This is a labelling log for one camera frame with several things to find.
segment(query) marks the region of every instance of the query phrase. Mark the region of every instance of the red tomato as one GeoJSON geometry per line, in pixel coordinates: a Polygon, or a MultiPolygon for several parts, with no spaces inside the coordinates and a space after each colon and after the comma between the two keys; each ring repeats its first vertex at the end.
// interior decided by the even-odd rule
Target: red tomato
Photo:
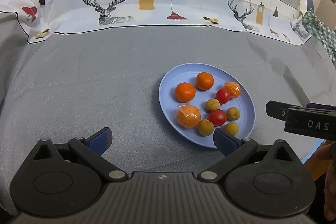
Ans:
{"type": "Polygon", "coordinates": [[[230,100],[231,94],[227,89],[220,89],[216,93],[216,99],[220,104],[226,104],[230,100]]]}
{"type": "Polygon", "coordinates": [[[208,120],[213,123],[215,127],[219,127],[226,122],[226,114],[221,109],[216,109],[210,112],[208,120]]]}

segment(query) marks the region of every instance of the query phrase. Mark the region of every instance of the small yellow fruit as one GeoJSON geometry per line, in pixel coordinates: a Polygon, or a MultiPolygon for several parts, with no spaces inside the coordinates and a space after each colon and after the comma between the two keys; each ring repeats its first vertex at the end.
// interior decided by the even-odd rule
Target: small yellow fruit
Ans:
{"type": "Polygon", "coordinates": [[[212,134],[212,132],[215,130],[215,127],[212,122],[207,119],[203,119],[199,122],[197,129],[202,136],[206,137],[212,134]]]}
{"type": "Polygon", "coordinates": [[[236,107],[230,107],[226,111],[226,117],[230,121],[236,121],[236,120],[238,120],[240,118],[240,111],[239,111],[239,109],[236,108],[236,107]]]}
{"type": "Polygon", "coordinates": [[[208,111],[216,110],[216,109],[219,108],[219,106],[220,106],[219,101],[217,99],[215,99],[215,98],[209,99],[205,103],[205,108],[208,111]]]}
{"type": "Polygon", "coordinates": [[[235,122],[229,122],[227,125],[223,127],[223,130],[226,133],[229,133],[230,135],[235,136],[237,135],[239,131],[239,125],[236,124],[235,122]]]}

